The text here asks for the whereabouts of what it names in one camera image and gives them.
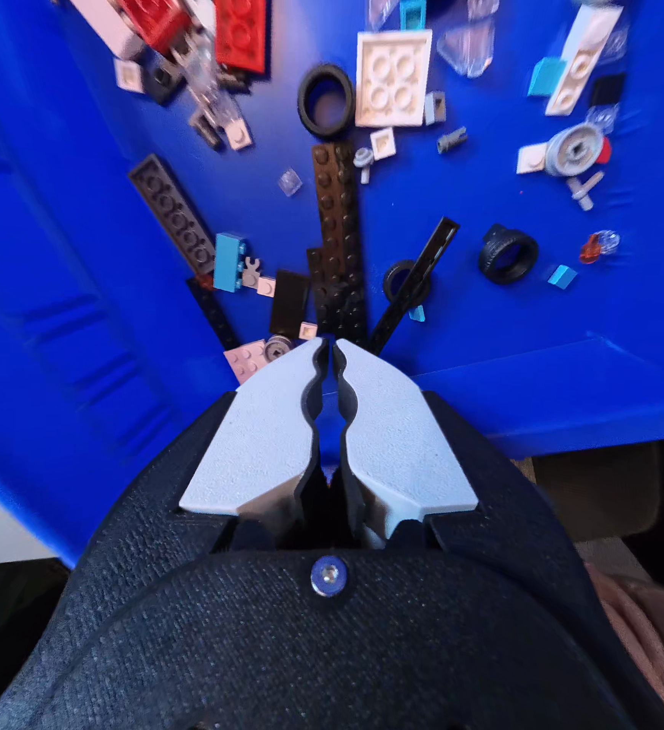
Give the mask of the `pile of large lego pieces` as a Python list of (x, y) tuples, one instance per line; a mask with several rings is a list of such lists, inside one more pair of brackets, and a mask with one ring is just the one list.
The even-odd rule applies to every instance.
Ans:
[[(116, 86), (125, 92), (111, 92), (111, 99), (99, 99), (101, 112), (116, 117), (112, 123), (116, 129), (110, 132), (126, 132), (125, 138), (117, 136), (117, 144), (127, 163), (140, 162), (137, 171), (129, 174), (129, 180), (142, 196), (145, 205), (174, 241), (187, 266), (193, 268), (192, 284), (196, 294), (204, 301), (210, 325), (215, 328), (219, 342), (213, 345), (210, 359), (189, 359), (191, 350), (210, 348), (206, 345), (209, 336), (203, 335), (202, 347), (191, 343), (195, 330), (190, 325), (180, 325), (180, 310), (174, 312), (167, 307), (167, 297), (160, 297), (158, 304), (149, 304), (150, 295), (139, 295), (139, 283), (129, 287), (127, 301), (132, 299), (133, 311), (146, 315), (147, 336), (153, 335), (153, 348), (159, 355), (160, 370), (167, 370), (170, 364), (178, 366), (173, 382), (179, 384), (182, 377), (186, 390), (210, 392), (214, 383), (230, 378), (220, 376), (219, 348), (232, 350), (239, 344), (236, 333), (227, 323), (225, 313), (215, 304), (209, 290), (227, 290), (231, 293), (241, 288), (241, 273), (244, 269), (240, 250), (242, 242), (231, 244), (230, 233), (209, 236), (202, 232), (200, 224), (191, 223), (191, 214), (208, 213), (210, 202), (215, 217), (222, 213), (223, 221), (258, 224), (258, 232), (268, 239), (271, 233), (292, 233), (297, 226), (296, 215), (286, 208), (283, 215), (284, 230), (277, 231), (281, 224), (272, 221), (266, 213), (271, 209), (269, 195), (261, 190), (266, 185), (266, 173), (258, 178), (259, 170), (246, 169), (234, 182), (228, 165), (223, 162), (227, 155), (238, 156), (241, 161), (254, 152), (252, 135), (247, 128), (244, 110), (238, 105), (234, 94), (248, 92), (248, 82), (261, 83), (269, 80), (267, 61), (271, 62), (274, 49), (284, 53), (303, 50), (302, 41), (312, 41), (307, 28), (306, 16), (301, 12), (321, 10), (327, 3), (334, 5), (330, 10), (332, 21), (347, 22), (342, 13), (343, 2), (290, 2), (303, 7), (289, 7), (292, 19), (284, 21), (289, 32), (283, 38), (273, 39), (269, 23), (272, 6), (277, 2), (68, 2), (71, 10), (62, 11), (68, 17), (62, 20), (67, 28), (68, 44), (72, 52), (78, 50), (78, 60), (98, 63), (108, 62), (111, 51), (116, 76)], [(446, 93), (439, 88), (428, 88), (430, 58), (434, 45), (434, 32), (426, 28), (427, 2), (366, 2), (371, 17), (368, 30), (357, 34), (355, 41), (355, 79), (350, 79), (345, 68), (331, 60), (321, 59), (299, 72), (298, 84), (292, 90), (288, 86), (288, 98), (264, 96), (261, 89), (250, 111), (252, 121), (262, 134), (262, 151), (276, 155), (280, 144), (299, 141), (301, 128), (307, 136), (313, 136), (311, 147), (315, 189), (315, 206), (319, 209), (321, 240), (307, 252), (311, 273), (304, 276), (284, 273), (282, 278), (299, 281), (299, 294), (292, 294), (292, 283), (284, 282), (277, 287), (278, 306), (271, 319), (271, 331), (278, 340), (301, 337), (308, 339), (305, 332), (314, 329), (316, 334), (332, 335), (353, 341), (361, 347), (380, 354), (390, 341), (393, 330), (403, 314), (385, 315), (382, 324), (376, 325), (377, 333), (373, 345), (367, 345), (368, 321), (366, 318), (366, 292), (364, 285), (364, 246), (361, 242), (360, 210), (357, 195), (356, 176), (366, 185), (373, 165), (386, 164), (384, 160), (396, 155), (395, 132), (406, 132), (440, 127), (446, 123)], [(590, 78), (593, 65), (597, 65), (602, 47), (610, 50), (612, 37), (620, 34), (621, 3), (587, 2), (579, 8), (577, 23), (585, 22), (586, 31), (576, 31), (578, 47), (572, 55), (547, 57), (536, 64), (528, 88), (529, 96), (547, 97), (547, 111), (552, 119), (565, 118), (577, 105), (583, 87)], [(464, 61), (464, 68), (457, 73), (474, 78), (484, 71), (492, 60), (494, 42), (494, 11), (483, 9), (483, 15), (470, 14), (468, 23), (439, 34), (437, 53), (447, 63)], [(623, 90), (624, 74), (606, 75), (596, 79), (593, 97), (583, 121), (558, 130), (551, 140), (521, 147), (518, 151), (516, 173), (523, 175), (549, 175), (568, 186), (569, 195), (584, 211), (593, 207), (590, 190), (604, 176), (605, 166), (612, 156), (613, 126), (618, 117), (620, 96)], [(166, 137), (172, 137), (172, 144), (179, 152), (182, 147), (185, 161), (191, 162), (193, 173), (190, 192), (200, 193), (200, 181), (210, 187), (203, 189), (203, 205), (200, 211), (181, 201), (187, 186), (175, 190), (174, 173), (163, 164), (167, 162), (164, 152), (173, 150), (150, 150), (149, 143), (155, 142), (143, 132), (139, 118), (129, 106), (119, 103), (118, 94), (132, 93), (145, 96), (157, 107), (149, 114), (154, 118), (159, 109), (172, 104), (178, 94), (187, 94), (192, 99), (194, 116), (189, 124), (195, 134), (205, 136), (210, 147), (227, 146), (236, 152), (223, 152), (218, 162), (207, 159), (209, 152), (200, 154), (200, 142), (190, 141), (190, 133), (180, 133), (174, 121), (160, 124), (167, 127)], [(426, 173), (425, 185), (408, 170), (406, 179), (396, 191), (389, 194), (385, 205), (379, 203), (370, 208), (368, 219), (380, 228), (392, 224), (392, 232), (386, 242), (392, 245), (402, 242), (402, 223), (411, 223), (430, 213), (434, 204), (433, 192), (446, 192), (454, 196), (458, 208), (469, 205), (464, 193), (476, 193), (473, 202), (489, 201), (493, 181), (484, 174), (482, 162), (476, 169), (461, 169), (461, 185), (454, 190), (448, 187), (444, 172), (434, 169), (429, 161), (430, 143), (424, 152), (421, 164)], [(144, 152), (160, 152), (149, 155)], [(513, 226), (495, 225), (484, 236), (483, 252), (479, 258), (482, 276), (490, 287), (512, 287), (528, 276), (535, 267), (538, 245), (531, 232), (511, 231)], [(565, 373), (568, 379), (582, 379), (584, 382), (604, 380), (621, 382), (626, 366), (621, 360), (627, 357), (607, 337), (599, 333), (586, 333), (578, 342), (563, 343), (556, 348), (535, 348), (525, 352), (526, 357), (535, 358), (537, 368), (543, 372)]]

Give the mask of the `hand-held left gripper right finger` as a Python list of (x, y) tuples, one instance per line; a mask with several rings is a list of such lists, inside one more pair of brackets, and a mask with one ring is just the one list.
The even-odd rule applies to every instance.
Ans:
[(333, 356), (353, 531), (382, 548), (401, 522), (474, 511), (479, 499), (415, 382), (348, 340)]

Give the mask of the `blue plastic bin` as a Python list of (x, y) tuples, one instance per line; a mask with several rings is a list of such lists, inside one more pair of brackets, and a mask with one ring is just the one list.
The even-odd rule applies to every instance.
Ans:
[[(366, 2), (271, 2), (267, 74), (238, 100), (250, 149), (215, 152), (188, 92), (117, 87), (69, 2), (0, 2), (0, 501), (74, 565), (137, 473), (234, 386), (191, 269), (128, 173), (149, 154), (213, 234), (266, 275), (321, 244), (297, 94), (320, 63), (355, 79)], [(528, 96), (573, 2), (501, 2), (493, 59), (461, 77), (436, 43), (465, 2), (428, 2), (427, 88), (445, 125), (396, 129), (359, 187), (365, 303), (436, 224), (461, 225), (426, 321), (382, 356), (518, 458), (664, 438), (664, 2), (630, 2), (626, 54), (567, 118)]]

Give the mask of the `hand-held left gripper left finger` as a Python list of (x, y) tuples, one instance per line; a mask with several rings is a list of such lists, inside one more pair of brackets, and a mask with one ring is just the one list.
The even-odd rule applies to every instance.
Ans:
[(322, 409), (329, 340), (318, 336), (236, 388), (200, 459), (180, 509), (258, 521), (278, 547), (318, 547), (326, 487), (316, 418)]

